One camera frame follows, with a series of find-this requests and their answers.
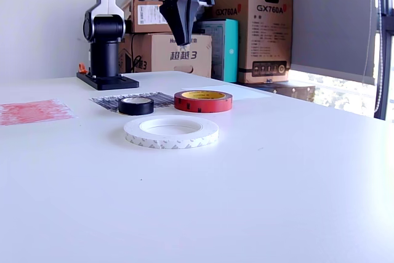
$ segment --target window frame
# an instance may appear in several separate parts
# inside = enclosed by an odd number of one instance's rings
[[[377,79],[377,95],[376,103],[379,99],[379,89],[382,88],[382,97],[379,109],[375,113],[375,118],[386,120],[387,108],[389,103],[390,90],[390,72],[392,67],[392,39],[394,37],[394,10],[392,0],[380,0],[380,8],[378,14],[382,16],[382,48],[383,48],[383,79],[381,79],[381,71]]]

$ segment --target paper sheet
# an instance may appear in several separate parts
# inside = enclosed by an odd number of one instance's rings
[[[185,91],[217,91],[226,92],[233,95],[233,100],[243,100],[243,99],[261,99],[271,97],[270,95],[263,94],[261,92],[253,91],[252,89],[246,89],[244,87],[238,86],[204,86],[204,87],[193,87],[184,89]]]
[[[0,105],[0,126],[75,118],[59,100]]]

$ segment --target cable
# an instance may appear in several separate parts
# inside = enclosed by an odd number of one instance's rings
[[[143,33],[132,33],[131,36],[131,73],[135,73],[135,68],[138,67],[139,63],[142,61],[142,56],[138,55],[134,58],[134,37],[135,35],[141,35]]]
[[[383,92],[383,32],[382,32],[382,0],[378,0],[379,2],[379,35],[380,35],[380,49],[379,49],[379,68],[380,68],[380,80],[378,83],[378,95],[375,106],[375,113],[379,110],[380,104],[382,101],[382,92]]]

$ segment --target cardboard box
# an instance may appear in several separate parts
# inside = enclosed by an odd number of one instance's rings
[[[171,32],[160,13],[161,4],[161,1],[127,0],[122,6],[124,19],[132,21],[132,31],[135,33]]]
[[[285,95],[308,102],[315,101],[316,86],[307,83],[286,81],[283,83],[268,84],[241,84],[243,86],[260,89],[261,91],[272,92],[274,94]]]
[[[292,0],[215,0],[212,14],[239,21],[239,82],[288,80]]]
[[[131,49],[131,39],[131,35],[126,35],[119,47],[121,73],[126,72],[128,65],[128,58],[123,59],[121,56]],[[131,53],[126,55],[131,61]],[[135,72],[175,70],[210,78],[212,38],[193,34],[190,45],[178,46],[172,34],[139,34],[134,36],[133,56],[136,61]]]
[[[205,20],[195,22],[194,33],[212,36],[213,79],[236,83],[238,73],[238,21]]]

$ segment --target white table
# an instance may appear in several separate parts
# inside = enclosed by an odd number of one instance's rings
[[[154,150],[89,101],[223,85],[178,72],[98,92],[76,78],[0,86],[78,116],[0,126],[1,263],[394,262],[394,136],[376,119],[270,94],[194,114],[217,144]],[[155,115],[184,112],[174,107]]]

